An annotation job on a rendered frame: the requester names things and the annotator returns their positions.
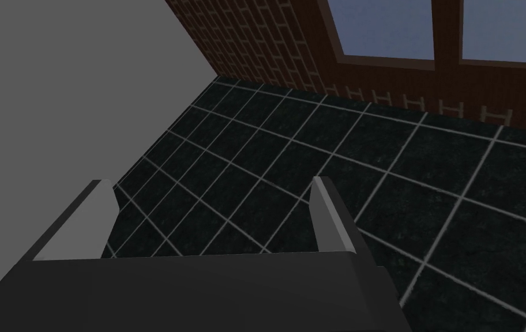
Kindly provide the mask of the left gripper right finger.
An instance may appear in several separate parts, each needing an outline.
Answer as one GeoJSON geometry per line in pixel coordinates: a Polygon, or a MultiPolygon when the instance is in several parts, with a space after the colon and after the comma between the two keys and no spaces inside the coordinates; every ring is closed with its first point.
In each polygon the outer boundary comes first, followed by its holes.
{"type": "Polygon", "coordinates": [[[309,211],[319,252],[351,252],[372,267],[371,252],[330,177],[313,177],[309,211]]]}

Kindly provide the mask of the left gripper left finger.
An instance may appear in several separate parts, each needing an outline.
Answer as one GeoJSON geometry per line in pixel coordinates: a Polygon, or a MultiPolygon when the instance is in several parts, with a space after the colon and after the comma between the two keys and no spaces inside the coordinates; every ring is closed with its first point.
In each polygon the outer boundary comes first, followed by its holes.
{"type": "Polygon", "coordinates": [[[91,181],[22,256],[25,261],[98,259],[119,214],[108,179],[91,181]]]}

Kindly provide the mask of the brown framed window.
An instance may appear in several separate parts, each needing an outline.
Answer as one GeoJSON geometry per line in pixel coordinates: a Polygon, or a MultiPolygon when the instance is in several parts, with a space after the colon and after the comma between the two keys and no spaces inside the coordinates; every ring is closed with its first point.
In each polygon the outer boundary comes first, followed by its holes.
{"type": "Polygon", "coordinates": [[[322,82],[526,112],[526,0],[290,0],[322,82]]]}

